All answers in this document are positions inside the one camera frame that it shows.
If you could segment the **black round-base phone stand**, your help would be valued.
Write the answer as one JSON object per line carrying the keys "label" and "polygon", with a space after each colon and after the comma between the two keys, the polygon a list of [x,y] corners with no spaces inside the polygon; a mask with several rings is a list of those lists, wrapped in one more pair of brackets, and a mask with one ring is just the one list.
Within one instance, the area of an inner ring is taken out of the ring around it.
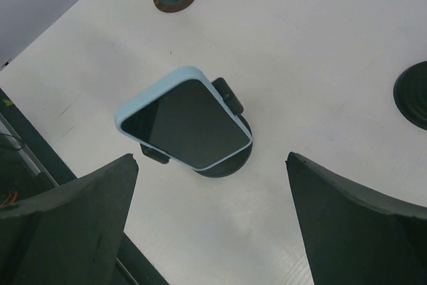
{"label": "black round-base phone stand", "polygon": [[410,123],[426,130],[426,61],[400,74],[393,87],[393,98],[400,113]]}

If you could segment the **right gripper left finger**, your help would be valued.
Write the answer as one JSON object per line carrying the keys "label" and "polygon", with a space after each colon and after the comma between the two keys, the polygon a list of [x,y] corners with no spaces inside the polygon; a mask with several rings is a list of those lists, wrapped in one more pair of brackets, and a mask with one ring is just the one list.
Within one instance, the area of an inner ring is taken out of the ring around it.
{"label": "right gripper left finger", "polygon": [[125,154],[1,208],[1,283],[110,284],[137,175]]}

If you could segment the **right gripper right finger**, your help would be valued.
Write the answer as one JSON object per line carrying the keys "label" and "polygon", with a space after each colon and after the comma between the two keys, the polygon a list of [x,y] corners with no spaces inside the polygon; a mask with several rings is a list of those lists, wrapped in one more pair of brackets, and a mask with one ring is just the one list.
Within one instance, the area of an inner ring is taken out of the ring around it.
{"label": "right gripper right finger", "polygon": [[426,208],[291,152],[286,169],[315,284],[425,284]]}

